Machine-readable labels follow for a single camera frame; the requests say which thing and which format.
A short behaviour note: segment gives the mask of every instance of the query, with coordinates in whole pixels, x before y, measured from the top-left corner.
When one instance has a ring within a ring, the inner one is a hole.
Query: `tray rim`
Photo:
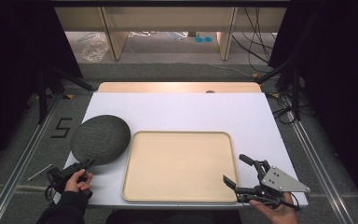
[[[143,200],[143,199],[129,199],[128,197],[126,197],[125,193],[124,193],[124,188],[126,185],[126,180],[127,180],[127,175],[128,175],[128,168],[129,168],[129,163],[130,163],[130,157],[131,157],[131,153],[132,153],[132,145],[133,145],[133,141],[135,141],[135,138],[137,135],[139,134],[143,134],[143,133],[205,133],[205,134],[213,134],[213,133],[218,133],[218,134],[222,134],[225,137],[228,138],[228,142],[230,145],[230,151],[231,151],[231,155],[232,155],[232,161],[233,161],[233,166],[234,166],[234,173],[235,173],[235,177],[231,177],[230,179],[233,179],[236,183],[239,183],[239,176],[238,176],[238,169],[237,169],[237,161],[235,158],[235,150],[233,148],[233,144],[232,144],[232,139],[231,136],[229,135],[229,133],[227,132],[223,132],[223,131],[138,131],[136,132],[130,142],[130,147],[129,147],[129,153],[128,153],[128,157],[127,157],[127,161],[126,161],[126,168],[125,168],[125,173],[123,176],[123,181],[122,181],[122,185],[121,185],[121,196],[123,197],[123,199],[125,199],[127,202],[149,202],[149,203],[236,203],[237,199],[236,197],[233,197],[232,201],[229,200],[155,200],[155,201],[150,201],[150,200]]]

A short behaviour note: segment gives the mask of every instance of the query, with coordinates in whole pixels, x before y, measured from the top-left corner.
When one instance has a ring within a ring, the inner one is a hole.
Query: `wooden tray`
[[[236,202],[223,175],[238,182],[227,133],[138,132],[122,195],[127,201]]]

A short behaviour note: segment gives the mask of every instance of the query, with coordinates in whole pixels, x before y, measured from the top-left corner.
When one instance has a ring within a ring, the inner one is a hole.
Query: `black curtain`
[[[47,2],[0,0],[0,151],[36,91],[44,66],[82,77],[54,8]]]
[[[288,9],[271,66],[287,59],[299,38],[294,31],[306,24],[303,19],[304,9]],[[358,1],[326,1],[318,21],[299,63],[301,76],[312,108],[358,188]]]

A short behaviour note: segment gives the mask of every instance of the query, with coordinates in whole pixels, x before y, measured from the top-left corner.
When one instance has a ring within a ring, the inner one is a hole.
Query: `human hand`
[[[71,178],[66,182],[64,191],[74,191],[79,192],[81,190],[86,190],[90,188],[90,182],[92,180],[92,173],[88,173],[86,178],[87,181],[77,183],[78,179],[86,172],[85,169],[81,169],[71,176]]]
[[[293,204],[292,196],[289,192],[283,194],[283,200],[287,203]],[[271,224],[297,224],[297,216],[294,208],[281,204],[276,209],[271,209],[263,203],[256,200],[250,200],[249,204],[257,211],[266,216]]]

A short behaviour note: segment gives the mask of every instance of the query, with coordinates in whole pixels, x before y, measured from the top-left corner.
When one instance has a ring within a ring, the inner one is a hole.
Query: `gray ball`
[[[121,118],[102,115],[79,125],[71,139],[71,150],[78,161],[95,160],[105,165],[119,158],[131,140],[128,124]]]

